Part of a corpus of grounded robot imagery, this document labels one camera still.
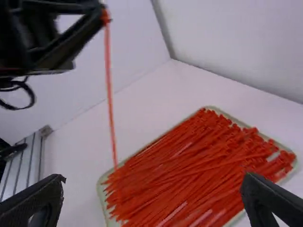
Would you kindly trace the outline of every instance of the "black plastic part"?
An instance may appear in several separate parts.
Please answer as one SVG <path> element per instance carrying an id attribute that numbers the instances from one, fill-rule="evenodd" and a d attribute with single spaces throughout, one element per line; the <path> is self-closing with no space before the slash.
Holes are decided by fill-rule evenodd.
<path id="1" fill-rule="evenodd" d="M 101 29 L 98 0 L 1 0 L 0 77 L 61 73 Z M 62 34 L 61 14 L 83 15 Z"/>
<path id="2" fill-rule="evenodd" d="M 247 173 L 241 194 L 252 227 L 278 227 L 273 213 L 290 227 L 303 226 L 303 200 L 264 177 Z"/>
<path id="3" fill-rule="evenodd" d="M 50 175 L 0 203 L 0 226 L 57 226 L 65 180 L 62 175 Z"/>

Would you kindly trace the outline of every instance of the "white table surface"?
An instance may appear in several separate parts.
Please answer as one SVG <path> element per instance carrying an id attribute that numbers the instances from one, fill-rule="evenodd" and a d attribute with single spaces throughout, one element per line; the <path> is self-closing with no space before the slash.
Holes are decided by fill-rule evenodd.
<path id="1" fill-rule="evenodd" d="M 123 160 L 205 105 L 215 105 L 280 141 L 303 160 L 303 106 L 170 60 L 114 95 L 117 149 Z M 67 177 L 59 227 L 103 227 L 98 178 L 113 167 L 107 103 L 59 130 L 46 142 L 45 172 Z M 303 197 L 303 173 L 283 184 Z M 236 224 L 250 226 L 247 216 Z"/>

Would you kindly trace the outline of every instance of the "tray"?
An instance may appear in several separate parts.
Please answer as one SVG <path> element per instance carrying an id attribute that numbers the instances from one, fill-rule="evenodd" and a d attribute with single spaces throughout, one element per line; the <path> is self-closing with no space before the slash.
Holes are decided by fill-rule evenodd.
<path id="1" fill-rule="evenodd" d="M 251 128 L 251 126 L 247 125 L 244 122 L 239 121 L 237 118 L 234 118 L 233 116 L 227 114 L 226 112 L 222 111 L 221 109 L 215 107 L 215 106 L 205 106 L 204 107 L 206 110 L 214 110 L 217 114 L 222 114 L 224 117 L 230 119 L 233 123 L 236 123 L 239 127 L 241 128 Z M 258 133 L 259 136 L 261 136 L 263 139 L 268 140 L 268 139 L 274 139 L 274 138 L 270 138 L 262 133 Z M 279 147 L 279 149 L 285 150 L 289 153 L 294 153 L 291 149 L 289 149 L 288 147 L 282 145 L 281 143 L 279 143 L 278 141 L 275 140 L 275 144 L 277 145 L 277 147 Z M 121 163 L 119 163 L 118 166 L 122 166 L 124 164 L 124 162 L 126 161 L 122 161 Z M 289 180 L 297 171 L 298 169 L 298 161 L 297 159 L 294 160 L 294 162 L 292 163 L 292 167 L 293 169 L 287 174 L 286 177 L 282 178 L 280 181 L 278 181 L 276 184 L 281 185 L 282 183 L 284 183 L 285 181 Z M 107 177 L 114 171 L 114 168 L 108 170 L 106 173 L 104 173 L 98 180 L 97 182 L 97 193 L 102 205 L 102 210 L 104 213 L 104 217 L 105 217 L 105 221 L 107 224 L 107 227 L 120 227 L 121 223 L 120 222 L 116 222 L 114 219 L 110 219 L 110 214 L 109 211 L 106 209 L 107 207 L 107 202 L 106 202 L 106 194 L 104 193 L 104 189 L 106 188 L 106 185 L 101 185 L 102 182 L 107 180 Z M 237 215 L 235 215 L 229 222 L 227 222 L 223 227 L 230 227 L 234 224 L 236 224 L 236 222 L 238 222 L 241 217 L 243 217 L 243 215 L 245 214 L 245 210 L 243 209 L 241 212 L 239 212 Z"/>

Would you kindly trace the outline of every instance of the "black cable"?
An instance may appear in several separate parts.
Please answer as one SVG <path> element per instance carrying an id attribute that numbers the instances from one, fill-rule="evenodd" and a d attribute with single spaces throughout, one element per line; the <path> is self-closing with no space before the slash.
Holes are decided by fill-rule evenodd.
<path id="1" fill-rule="evenodd" d="M 4 107 L 7 110 L 24 110 L 32 107 L 36 102 L 36 96 L 33 90 L 30 88 L 30 86 L 26 84 L 27 80 L 28 80 L 27 76 L 23 81 L 12 80 L 11 78 L 0 79 L 0 92 L 11 92 L 22 88 L 30 98 L 29 104 L 21 108 L 8 104 L 0 98 L 0 106 Z"/>

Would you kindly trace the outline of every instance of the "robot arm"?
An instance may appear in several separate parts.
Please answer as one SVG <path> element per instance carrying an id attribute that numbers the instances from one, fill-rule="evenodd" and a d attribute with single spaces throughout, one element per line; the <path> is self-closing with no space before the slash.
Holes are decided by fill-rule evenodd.
<path id="1" fill-rule="evenodd" d="M 17 108 L 0 99 L 9 110 L 30 108 L 35 95 L 26 84 L 30 75 L 63 73 L 105 25 L 105 5 L 98 0 L 0 0 L 0 92 L 24 89 L 30 104 Z M 64 33 L 56 27 L 59 15 L 82 15 Z M 16 77 L 26 76 L 23 81 Z"/>

